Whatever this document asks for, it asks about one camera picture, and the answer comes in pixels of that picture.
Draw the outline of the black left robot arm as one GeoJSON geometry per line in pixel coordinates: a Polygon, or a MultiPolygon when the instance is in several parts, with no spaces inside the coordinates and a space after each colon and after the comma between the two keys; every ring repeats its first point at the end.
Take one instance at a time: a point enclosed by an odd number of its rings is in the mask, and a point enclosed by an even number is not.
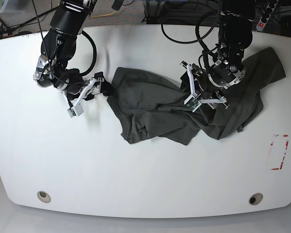
{"type": "Polygon", "coordinates": [[[190,86],[190,95],[184,101],[191,106],[201,104],[226,103],[221,94],[242,81],[246,68],[242,64],[244,50],[252,42],[252,21],[255,18],[255,1],[220,0],[218,9],[202,15],[196,22],[195,35],[203,48],[204,64],[195,65],[182,62],[186,67],[190,86]],[[201,36],[199,27],[208,17],[215,16],[214,25],[219,26],[218,43],[210,50],[204,43],[206,35],[201,36]]]}

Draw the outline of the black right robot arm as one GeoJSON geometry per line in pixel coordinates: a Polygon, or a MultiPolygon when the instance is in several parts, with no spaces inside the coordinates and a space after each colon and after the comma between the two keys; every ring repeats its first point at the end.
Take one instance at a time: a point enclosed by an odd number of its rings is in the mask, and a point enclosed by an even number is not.
{"type": "Polygon", "coordinates": [[[97,48],[93,39],[83,28],[96,4],[94,0],[62,0],[50,23],[50,30],[42,37],[41,55],[38,59],[34,80],[40,87],[53,86],[65,93],[69,101],[77,99],[89,84],[83,79],[94,68],[97,61],[97,48]],[[89,68],[67,69],[68,61],[76,52],[79,34],[85,36],[93,49],[89,68]]]}

